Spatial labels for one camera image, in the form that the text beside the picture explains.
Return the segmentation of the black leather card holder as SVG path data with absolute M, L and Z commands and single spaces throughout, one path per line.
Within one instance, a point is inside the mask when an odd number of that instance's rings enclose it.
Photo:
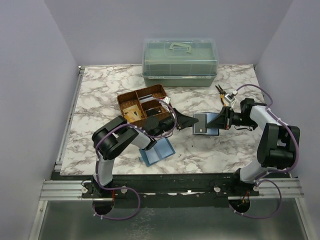
M 192 126 L 192 134 L 194 136 L 219 136 L 220 130 L 218 128 L 209 128 L 207 124 L 218 116 L 215 112 L 197 112 L 193 115 L 198 119 L 197 123 Z

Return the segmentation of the brown wicker divided tray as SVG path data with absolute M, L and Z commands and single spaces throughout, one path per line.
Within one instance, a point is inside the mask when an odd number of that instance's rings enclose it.
M 154 99 L 151 101 L 141 103 L 139 101 L 139 98 L 147 95 L 152 95 Z M 164 90 L 164 87 L 161 84 L 156 84 L 153 86 L 149 86 L 149 87 L 145 87 L 138 90 L 120 94 L 117 96 L 117 102 L 123 117 L 124 117 L 124 112 L 123 112 L 124 109 L 133 105 L 137 105 L 141 111 L 142 119 L 132 123 L 129 122 L 129 123 L 138 127 L 142 127 L 145 123 L 146 118 L 148 117 L 146 115 L 146 110 L 148 109 L 161 107 L 162 113 L 153 115 L 155 117 L 158 117 L 159 120 L 165 119 L 170 116 L 169 112 L 167 112 L 162 107 L 162 105 L 157 101 L 157 99 L 162 99 L 166 96 L 168 95 Z

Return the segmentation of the dark credit card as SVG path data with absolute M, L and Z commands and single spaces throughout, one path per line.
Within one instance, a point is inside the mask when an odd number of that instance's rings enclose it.
M 150 117 L 150 116 L 155 116 L 162 113 L 162 110 L 161 110 L 161 107 L 154 107 L 146 110 L 145 113 L 148 117 Z

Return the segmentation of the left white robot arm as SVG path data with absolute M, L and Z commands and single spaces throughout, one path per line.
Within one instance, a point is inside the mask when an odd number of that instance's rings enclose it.
M 198 122 L 197 118 L 181 114 L 175 108 L 162 120 L 148 116 L 141 128 L 117 116 L 91 137 L 97 156 L 93 191 L 101 198 L 110 194 L 115 159 L 129 145 L 138 147 L 142 160 L 150 166 L 175 154 L 168 140 L 174 129 L 190 128 Z

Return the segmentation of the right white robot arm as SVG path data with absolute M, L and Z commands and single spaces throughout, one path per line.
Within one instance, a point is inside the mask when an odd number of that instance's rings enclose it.
M 257 183 L 270 173 L 287 173 L 299 161 L 300 129 L 284 123 L 271 112 L 265 103 L 245 98 L 240 102 L 240 112 L 224 106 L 221 112 L 206 124 L 207 128 L 228 130 L 231 126 L 250 127 L 262 130 L 256 160 L 237 171 L 238 179 L 230 183 L 230 191 L 241 196 L 248 184 Z

